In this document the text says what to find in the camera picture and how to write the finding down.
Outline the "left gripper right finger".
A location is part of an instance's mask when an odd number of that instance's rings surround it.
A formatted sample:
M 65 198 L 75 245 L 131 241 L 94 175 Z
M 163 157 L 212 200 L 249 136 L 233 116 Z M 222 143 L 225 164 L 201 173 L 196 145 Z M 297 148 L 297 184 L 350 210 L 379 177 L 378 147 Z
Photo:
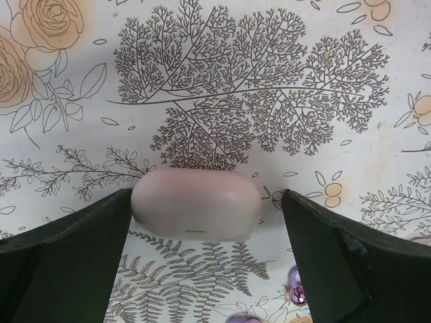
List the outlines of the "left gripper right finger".
M 288 237 L 313 322 L 429 322 L 430 247 L 286 190 Z

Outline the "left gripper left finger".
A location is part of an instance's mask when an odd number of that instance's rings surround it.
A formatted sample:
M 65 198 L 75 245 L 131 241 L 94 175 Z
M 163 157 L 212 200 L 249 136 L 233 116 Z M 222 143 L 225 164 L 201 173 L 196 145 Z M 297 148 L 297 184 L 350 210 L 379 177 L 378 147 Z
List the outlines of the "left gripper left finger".
M 103 322 L 131 222 L 131 190 L 1 240 L 2 322 Z

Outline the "white earbud charging case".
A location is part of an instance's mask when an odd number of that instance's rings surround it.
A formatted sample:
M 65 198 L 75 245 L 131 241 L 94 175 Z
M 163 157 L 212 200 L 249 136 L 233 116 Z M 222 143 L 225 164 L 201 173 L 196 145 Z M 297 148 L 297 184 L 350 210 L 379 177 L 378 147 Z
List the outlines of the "white earbud charging case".
M 155 235 L 202 242 L 241 242 L 262 213 L 258 188 L 233 171 L 161 168 L 134 186 L 135 221 Z

